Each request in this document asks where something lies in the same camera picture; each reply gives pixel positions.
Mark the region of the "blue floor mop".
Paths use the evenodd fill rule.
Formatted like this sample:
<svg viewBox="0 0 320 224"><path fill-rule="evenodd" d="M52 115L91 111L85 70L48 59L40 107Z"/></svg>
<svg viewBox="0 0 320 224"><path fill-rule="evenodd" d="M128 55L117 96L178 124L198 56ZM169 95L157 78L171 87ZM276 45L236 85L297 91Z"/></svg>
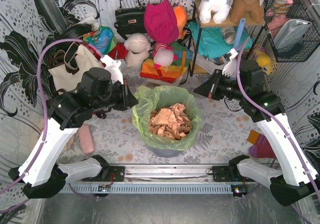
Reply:
<svg viewBox="0 0 320 224"><path fill-rule="evenodd" d="M246 19L245 18L241 18L239 23L238 23L238 27L237 27L237 30L236 30L236 35L235 35L235 38L234 38L234 43L233 43L233 48L234 49L236 49L240 44L240 40L241 40L241 36L242 36L242 32L244 30L245 24L246 24Z"/></svg>

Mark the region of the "green trash bag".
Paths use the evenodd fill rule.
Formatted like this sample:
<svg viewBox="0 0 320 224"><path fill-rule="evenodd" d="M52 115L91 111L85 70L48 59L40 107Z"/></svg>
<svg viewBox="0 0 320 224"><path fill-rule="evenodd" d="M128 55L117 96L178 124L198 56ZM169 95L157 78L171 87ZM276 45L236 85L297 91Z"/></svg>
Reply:
<svg viewBox="0 0 320 224"><path fill-rule="evenodd" d="M202 114L197 105L195 97L185 88L175 86L158 86L153 89L146 86L137 88L134 97L138 104L132 108L132 123L138 129L141 139L154 149L169 149L174 151L185 151L195 143L199 129L202 126ZM190 133L180 141L170 140L165 137L157 137L149 132L148 124L150 114L153 110L181 103L186 106L185 113L191 118Z"/></svg>

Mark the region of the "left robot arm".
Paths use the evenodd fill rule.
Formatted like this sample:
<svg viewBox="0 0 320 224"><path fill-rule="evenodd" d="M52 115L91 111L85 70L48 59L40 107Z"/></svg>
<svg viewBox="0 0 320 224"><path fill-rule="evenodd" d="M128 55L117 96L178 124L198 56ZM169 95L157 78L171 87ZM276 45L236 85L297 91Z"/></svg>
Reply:
<svg viewBox="0 0 320 224"><path fill-rule="evenodd" d="M28 199L51 198L66 184L78 180L111 178L110 165L100 155L71 164L57 164L57 159L93 114L104 109L126 111L137 103L119 68L91 68L75 90L53 99L41 137L27 160L9 170L9 177L24 184L22 192Z"/></svg>

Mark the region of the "blue trash bin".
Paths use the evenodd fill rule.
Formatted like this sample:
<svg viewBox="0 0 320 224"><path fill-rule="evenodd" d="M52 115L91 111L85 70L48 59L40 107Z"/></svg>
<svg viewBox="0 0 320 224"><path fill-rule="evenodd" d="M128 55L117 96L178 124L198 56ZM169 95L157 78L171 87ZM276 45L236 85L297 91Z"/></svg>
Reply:
<svg viewBox="0 0 320 224"><path fill-rule="evenodd" d="M162 158L173 158L184 152L184 151L171 150L171 149L157 149L153 147L148 147L148 149L151 150L158 157L162 157Z"/></svg>

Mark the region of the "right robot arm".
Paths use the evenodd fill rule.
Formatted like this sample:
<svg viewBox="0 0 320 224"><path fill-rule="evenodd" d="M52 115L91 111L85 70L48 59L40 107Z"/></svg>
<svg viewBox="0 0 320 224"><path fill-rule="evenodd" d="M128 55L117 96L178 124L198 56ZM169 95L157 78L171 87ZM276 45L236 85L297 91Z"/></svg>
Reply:
<svg viewBox="0 0 320 224"><path fill-rule="evenodd" d="M280 169L275 170L240 155L229 161L234 181L253 180L270 189L282 206L289 206L313 193L320 193L320 175L302 152L279 98L265 88L263 69L256 61L238 64L235 80L216 69L194 92L213 100L239 101L241 108L268 140Z"/></svg>

